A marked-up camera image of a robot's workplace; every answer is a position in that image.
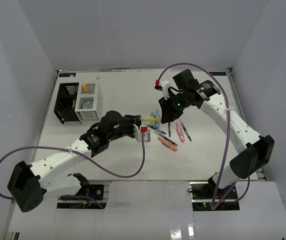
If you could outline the yellow highlighter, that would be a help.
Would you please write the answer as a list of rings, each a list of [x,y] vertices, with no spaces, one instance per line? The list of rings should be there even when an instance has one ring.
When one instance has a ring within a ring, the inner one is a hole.
[[[152,116],[142,116],[140,118],[140,120],[142,122],[155,122],[157,119],[155,117],[152,117]]]

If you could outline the blue white tape roll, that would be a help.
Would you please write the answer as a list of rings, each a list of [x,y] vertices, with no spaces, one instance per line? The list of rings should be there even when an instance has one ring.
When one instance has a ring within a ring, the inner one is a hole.
[[[87,101],[83,104],[83,109],[93,109],[93,101]]]

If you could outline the orange capped highlighter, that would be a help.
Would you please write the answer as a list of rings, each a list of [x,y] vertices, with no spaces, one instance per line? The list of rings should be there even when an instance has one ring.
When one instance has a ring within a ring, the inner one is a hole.
[[[87,89],[87,84],[82,84],[82,90],[84,93],[87,93],[88,92],[88,89]]]

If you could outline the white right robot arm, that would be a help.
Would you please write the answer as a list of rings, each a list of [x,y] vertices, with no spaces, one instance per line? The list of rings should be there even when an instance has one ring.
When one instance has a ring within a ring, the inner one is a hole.
[[[161,122],[173,122],[184,109],[196,106],[230,137],[229,142],[238,153],[222,173],[209,179],[209,195],[221,199],[227,192],[226,187],[248,178],[270,161],[275,141],[270,135],[262,136],[253,130],[234,110],[227,108],[222,91],[212,81],[198,82],[189,69],[173,79],[176,88],[171,87],[169,81],[158,79],[155,82],[155,89],[163,93],[159,99]]]

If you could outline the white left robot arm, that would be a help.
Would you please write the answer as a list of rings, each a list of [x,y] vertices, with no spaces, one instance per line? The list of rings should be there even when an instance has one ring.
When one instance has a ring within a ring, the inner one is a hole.
[[[142,126],[140,116],[122,116],[108,111],[79,139],[66,148],[55,148],[55,154],[27,164],[17,163],[7,189],[21,212],[35,209],[44,199],[72,195],[82,200],[87,197],[89,181],[81,174],[70,174],[63,179],[57,176],[82,161],[94,162],[93,157],[108,149],[112,141],[123,137],[136,139],[144,145],[150,141],[150,133]]]

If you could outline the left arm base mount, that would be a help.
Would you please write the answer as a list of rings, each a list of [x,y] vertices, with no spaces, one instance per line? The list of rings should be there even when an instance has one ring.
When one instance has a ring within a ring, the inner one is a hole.
[[[91,184],[81,189],[76,196],[61,196],[57,202],[58,209],[102,210],[107,205],[109,185]]]

